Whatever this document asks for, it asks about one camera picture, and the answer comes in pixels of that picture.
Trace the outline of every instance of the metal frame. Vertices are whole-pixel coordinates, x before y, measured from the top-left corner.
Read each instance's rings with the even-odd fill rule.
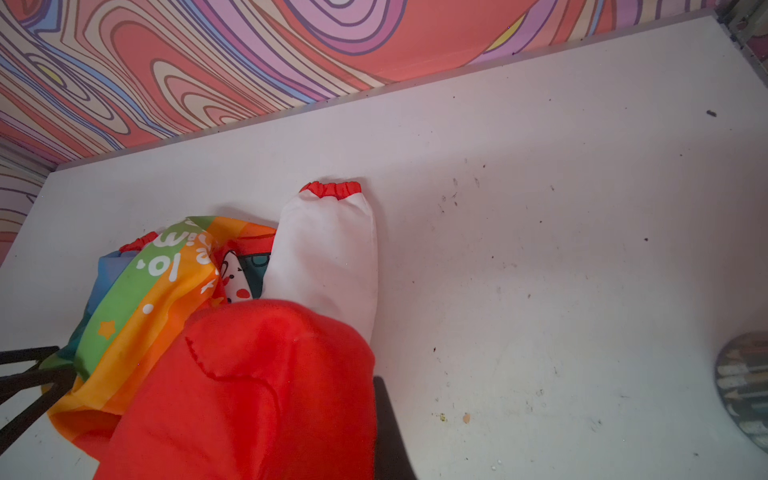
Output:
[[[77,374],[71,365],[59,366],[53,369],[39,369],[40,363],[51,354],[58,351],[57,346],[45,346],[36,349],[11,350],[0,352],[0,364],[28,362],[36,363],[23,373],[8,375],[0,378],[0,404],[24,389],[36,386],[51,385],[40,398],[35,400],[24,412],[19,413],[7,425],[0,429],[0,455],[24,433],[35,420],[40,418],[72,385]]]

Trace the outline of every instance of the red cuff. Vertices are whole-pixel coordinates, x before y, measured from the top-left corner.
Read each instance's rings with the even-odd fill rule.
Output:
[[[362,193],[362,188],[360,188],[360,184],[357,182],[344,182],[343,184],[321,184],[320,182],[312,182],[299,190],[299,192],[303,192],[304,190],[309,190],[319,198],[336,197],[337,200],[344,200],[350,195]]]
[[[144,245],[146,245],[147,243],[150,243],[156,238],[157,238],[156,232],[147,233],[142,238],[137,238],[136,240],[129,243],[128,245],[123,245],[122,247],[120,247],[120,253],[141,252],[141,249],[144,248]]]

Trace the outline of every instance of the red fabric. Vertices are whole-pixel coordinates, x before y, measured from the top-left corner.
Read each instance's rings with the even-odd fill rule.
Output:
[[[94,480],[373,479],[373,354],[295,303],[196,313],[144,381]]]
[[[362,192],[362,188],[360,188],[360,184],[357,182],[344,182],[343,184],[321,184],[320,182],[312,182],[299,190],[299,192],[303,192],[304,190],[309,190],[320,198],[336,197],[338,200],[344,200],[350,195]]]
[[[137,238],[136,240],[129,243],[128,245],[123,245],[122,247],[120,247],[120,253],[141,252],[141,249],[144,248],[144,245],[152,242],[156,238],[157,238],[157,233],[155,232],[147,233],[142,238]]]

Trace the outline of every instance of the psychedelic patterned wall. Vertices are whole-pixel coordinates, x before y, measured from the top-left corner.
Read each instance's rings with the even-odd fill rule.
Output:
[[[60,164],[714,0],[4,0],[0,135]]]
[[[40,182],[0,165],[0,264],[38,197]]]

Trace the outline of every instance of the cartoon print fabric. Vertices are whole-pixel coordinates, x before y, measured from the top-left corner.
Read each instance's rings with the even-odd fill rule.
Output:
[[[41,366],[70,363],[78,373],[72,390],[48,410],[53,426],[99,458],[187,318],[227,304],[220,281],[224,257],[268,257],[274,234],[273,228],[231,218],[188,217],[102,257],[82,321],[69,344]]]
[[[3,0],[0,136],[52,166],[715,0]]]

